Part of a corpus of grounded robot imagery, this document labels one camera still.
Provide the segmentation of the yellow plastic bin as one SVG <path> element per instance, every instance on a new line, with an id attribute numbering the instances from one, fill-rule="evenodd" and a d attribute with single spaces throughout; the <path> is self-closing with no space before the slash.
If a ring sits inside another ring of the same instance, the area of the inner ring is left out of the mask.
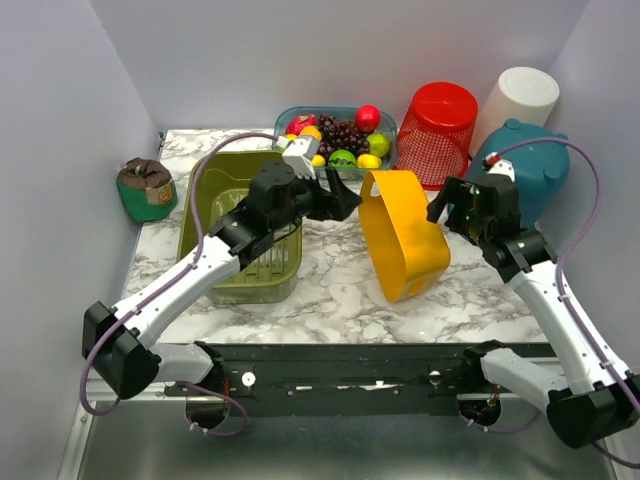
<path id="1" fill-rule="evenodd" d="M 433 288 L 451 252 L 441 227 L 427 220 L 429 201 L 407 170 L 373 170 L 360 190 L 361 229 L 382 293 L 394 303 Z"/>

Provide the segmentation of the red mesh basket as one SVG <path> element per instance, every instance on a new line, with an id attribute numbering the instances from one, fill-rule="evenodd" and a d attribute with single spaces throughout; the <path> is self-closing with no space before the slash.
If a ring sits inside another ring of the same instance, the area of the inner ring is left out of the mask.
<path id="1" fill-rule="evenodd" d="M 432 82 L 414 94 L 397 134 L 394 168 L 414 172 L 426 190 L 468 169 L 478 103 L 464 87 Z"/>

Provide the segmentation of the teal plastic bucket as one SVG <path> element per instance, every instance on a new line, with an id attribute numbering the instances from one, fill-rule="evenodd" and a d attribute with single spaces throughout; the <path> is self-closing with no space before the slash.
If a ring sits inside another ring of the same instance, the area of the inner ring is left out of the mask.
<path id="1" fill-rule="evenodd" d="M 484 140 L 474 154 L 464 179 L 476 182 L 484 173 L 482 162 L 489 154 L 502 152 L 507 147 L 527 140 L 547 137 L 567 140 L 564 134 L 553 133 L 515 118 L 507 119 Z M 515 170 L 519 227 L 533 229 L 568 177 L 570 159 L 567 147 L 556 142 L 541 142 L 519 147 L 503 157 Z"/>

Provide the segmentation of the olive green plastic tub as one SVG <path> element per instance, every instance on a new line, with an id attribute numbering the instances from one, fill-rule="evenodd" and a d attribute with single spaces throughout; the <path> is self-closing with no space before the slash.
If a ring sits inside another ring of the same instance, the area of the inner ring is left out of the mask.
<path id="1" fill-rule="evenodd" d="M 223 152 L 211 160 L 200 176 L 189 178 L 196 191 L 202 226 L 211 227 L 248 193 L 250 180 L 269 162 L 281 159 L 274 151 Z M 207 292 L 215 304 L 277 303 L 297 285 L 302 260 L 302 229 L 287 227 L 276 234 L 270 250 L 245 270 Z"/>

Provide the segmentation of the white cylindrical container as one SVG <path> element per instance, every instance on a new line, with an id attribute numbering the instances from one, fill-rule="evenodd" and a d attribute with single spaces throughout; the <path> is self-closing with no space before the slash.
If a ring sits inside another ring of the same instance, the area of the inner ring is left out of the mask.
<path id="1" fill-rule="evenodd" d="M 505 121 L 544 126 L 560 96 L 560 87 L 548 73 L 532 67 L 503 71 L 479 111 L 469 154 L 475 155 L 486 138 Z"/>

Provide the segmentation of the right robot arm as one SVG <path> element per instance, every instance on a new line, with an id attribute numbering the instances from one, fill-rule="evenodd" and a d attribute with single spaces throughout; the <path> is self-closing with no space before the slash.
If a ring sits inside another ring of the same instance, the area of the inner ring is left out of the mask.
<path id="1" fill-rule="evenodd" d="M 524 301 L 542 329 L 563 372 L 554 374 L 510 347 L 486 341 L 468 348 L 460 379 L 480 392 L 495 384 L 543 413 L 556 436 L 582 448 L 634 426 L 639 420 L 639 377 L 595 331 L 569 298 L 558 258 L 544 236 L 520 224 L 513 179 L 484 174 L 475 182 L 450 177 L 427 207 L 435 223 L 478 246 L 483 258 Z"/>

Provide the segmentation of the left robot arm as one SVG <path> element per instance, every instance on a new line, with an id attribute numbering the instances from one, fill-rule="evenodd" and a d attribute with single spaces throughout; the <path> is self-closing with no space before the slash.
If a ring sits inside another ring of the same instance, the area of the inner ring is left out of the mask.
<path id="1" fill-rule="evenodd" d="M 337 171 L 328 185 L 301 178 L 284 162 L 264 164 L 247 195 L 222 215 L 180 262 L 137 294 L 84 313 L 81 352 L 120 400 L 131 399 L 156 381 L 186 381 L 201 395 L 222 380 L 211 354 L 199 345 L 160 349 L 162 332 L 198 298 L 245 270 L 277 241 L 279 231 L 316 221 L 343 221 L 361 204 Z"/>

